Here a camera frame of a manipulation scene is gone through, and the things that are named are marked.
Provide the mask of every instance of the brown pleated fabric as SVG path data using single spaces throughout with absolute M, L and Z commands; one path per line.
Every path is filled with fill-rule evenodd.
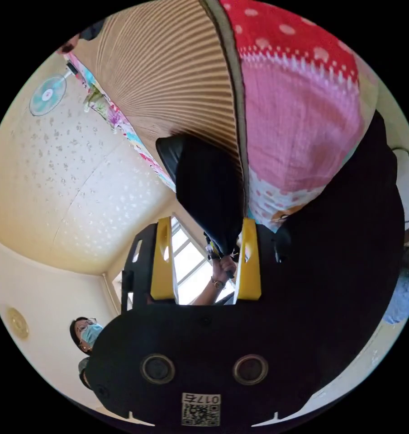
M 244 190 L 247 162 L 240 157 L 231 76 L 197 0 L 157 0 L 118 12 L 74 53 L 161 165 L 156 139 L 187 132 L 229 153 Z

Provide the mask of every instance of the window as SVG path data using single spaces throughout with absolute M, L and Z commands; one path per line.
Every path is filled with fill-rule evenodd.
M 206 252 L 196 245 L 175 217 L 171 218 L 171 243 L 173 246 L 179 304 L 186 305 L 197 298 L 208 284 L 212 276 L 212 264 L 207 260 Z M 168 258 L 168 248 L 165 251 L 164 257 L 165 259 Z M 122 274 L 120 273 L 114 280 L 114 282 L 120 284 L 120 288 L 121 277 Z M 233 291 L 234 284 L 229 281 L 221 291 L 217 301 Z M 132 294 L 129 295 L 129 299 L 132 302 Z

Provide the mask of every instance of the pink fabric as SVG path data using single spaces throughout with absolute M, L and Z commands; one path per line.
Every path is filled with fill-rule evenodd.
M 250 210 L 276 229 L 324 189 L 361 139 L 351 50 L 314 23 L 253 0 L 220 0 L 245 88 Z

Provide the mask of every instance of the wall fan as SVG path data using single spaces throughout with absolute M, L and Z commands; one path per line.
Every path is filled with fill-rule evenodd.
M 54 110 L 60 104 L 66 93 L 66 78 L 70 74 L 77 74 L 75 67 L 68 62 L 64 75 L 56 74 L 46 79 L 33 93 L 29 101 L 29 110 L 33 116 L 43 116 Z

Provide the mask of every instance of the black border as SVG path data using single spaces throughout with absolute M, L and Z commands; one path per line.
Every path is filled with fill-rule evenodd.
M 0 122 L 23 84 L 57 47 L 88 25 L 135 3 L 105 2 L 97 7 L 90 3 L 0 4 Z M 369 9 L 365 1 L 280 1 L 277 6 L 316 22 L 353 48 L 385 82 L 409 122 L 409 3 L 387 9 L 385 5 Z M 111 422 L 121 428 L 117 420 Z M 48 385 L 17 349 L 1 319 L 0 424 L 9 431 L 27 427 L 35 431 L 56 428 L 62 432 L 116 430 L 81 411 Z M 169 432 L 128 426 L 134 427 L 130 432 L 136 433 Z M 254 432 L 277 433 L 281 428 L 282 425 L 270 425 Z M 409 320 L 384 361 L 356 390 L 295 430 L 369 428 L 409 429 Z

